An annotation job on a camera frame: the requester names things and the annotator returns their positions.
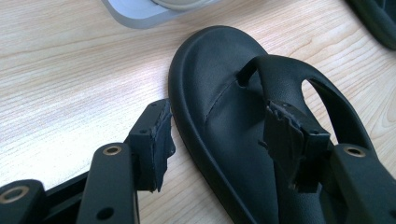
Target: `tabletop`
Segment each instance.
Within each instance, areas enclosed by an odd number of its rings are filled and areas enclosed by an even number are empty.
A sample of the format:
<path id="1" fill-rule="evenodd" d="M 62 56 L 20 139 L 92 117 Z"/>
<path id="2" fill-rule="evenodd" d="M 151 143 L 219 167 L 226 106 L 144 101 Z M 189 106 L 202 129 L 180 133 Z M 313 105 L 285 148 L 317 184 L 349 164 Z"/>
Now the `tabletop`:
<path id="1" fill-rule="evenodd" d="M 396 176 L 396 52 L 344 0 L 222 0 L 147 30 L 120 25 L 99 0 L 4 0 L 0 11 L 0 186 L 33 178 L 50 189 L 88 171 L 97 148 L 123 141 L 146 105 L 167 97 L 177 48 L 211 25 L 315 66 L 355 107 Z M 303 90 L 331 132 L 318 95 L 308 83 Z M 177 152 L 162 191 L 138 194 L 141 222 L 231 222 L 174 122 L 172 135 Z"/>

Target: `gray plastic object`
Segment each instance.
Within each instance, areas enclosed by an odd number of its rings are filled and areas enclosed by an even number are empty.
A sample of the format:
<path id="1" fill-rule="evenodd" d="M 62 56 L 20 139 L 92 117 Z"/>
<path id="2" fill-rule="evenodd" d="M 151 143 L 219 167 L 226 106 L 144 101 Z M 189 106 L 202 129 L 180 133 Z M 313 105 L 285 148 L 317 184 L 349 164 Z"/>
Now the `gray plastic object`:
<path id="1" fill-rule="evenodd" d="M 114 19 L 122 25 L 135 29 L 148 29 L 157 24 L 170 21 L 185 13 L 191 12 L 197 8 L 190 10 L 172 10 L 162 7 L 151 0 L 102 0 L 107 10 Z M 205 7 L 216 3 L 219 0 L 211 0 L 205 2 Z"/>

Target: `wooden table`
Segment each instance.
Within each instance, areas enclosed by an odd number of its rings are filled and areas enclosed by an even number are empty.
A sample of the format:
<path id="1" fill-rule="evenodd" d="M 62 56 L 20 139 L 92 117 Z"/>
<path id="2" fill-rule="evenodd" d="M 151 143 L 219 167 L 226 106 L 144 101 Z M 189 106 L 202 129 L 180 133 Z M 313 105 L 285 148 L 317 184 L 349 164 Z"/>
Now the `wooden table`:
<path id="1" fill-rule="evenodd" d="M 99 0 L 5 0 L 0 11 L 0 186 L 34 178 L 50 189 L 86 172 L 97 148 L 122 141 L 147 104 L 167 97 L 181 43 L 216 24 L 325 74 L 396 176 L 396 52 L 378 44 L 343 0 L 223 0 L 148 30 L 118 24 Z M 318 96 L 303 89 L 329 128 Z M 177 153 L 162 192 L 139 192 L 142 223 L 231 222 L 175 125 L 172 132 Z"/>

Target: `wooden surface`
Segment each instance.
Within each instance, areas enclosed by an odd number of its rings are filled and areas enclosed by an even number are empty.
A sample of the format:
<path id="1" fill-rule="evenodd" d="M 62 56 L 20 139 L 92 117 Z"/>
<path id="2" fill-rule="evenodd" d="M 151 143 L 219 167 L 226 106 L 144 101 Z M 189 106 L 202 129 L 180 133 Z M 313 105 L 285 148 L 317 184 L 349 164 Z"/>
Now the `wooden surface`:
<path id="1" fill-rule="evenodd" d="M 118 24 L 99 0 L 5 0 L 0 11 L 0 186 L 34 178 L 49 189 L 87 171 L 97 148 L 122 141 L 147 104 L 167 97 L 181 43 L 216 24 L 325 74 L 396 176 L 396 53 L 343 0 L 223 0 L 148 30 Z M 303 88 L 329 128 L 318 96 Z M 139 192 L 142 223 L 231 222 L 175 126 L 173 136 L 162 192 Z"/>

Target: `flip-flop strap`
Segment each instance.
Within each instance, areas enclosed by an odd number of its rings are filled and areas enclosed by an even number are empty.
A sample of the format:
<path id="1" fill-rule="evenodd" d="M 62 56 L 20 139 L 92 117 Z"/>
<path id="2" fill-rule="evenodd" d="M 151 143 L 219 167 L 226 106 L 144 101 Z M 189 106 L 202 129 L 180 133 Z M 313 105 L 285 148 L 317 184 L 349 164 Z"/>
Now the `flip-flop strap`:
<path id="1" fill-rule="evenodd" d="M 326 106 L 338 143 L 374 150 L 370 137 L 350 102 L 316 68 L 292 58 L 258 56 L 250 60 L 237 74 L 239 84 L 247 86 L 256 71 L 262 81 L 264 102 L 285 102 L 315 119 L 304 101 L 302 83 L 307 80 Z"/>

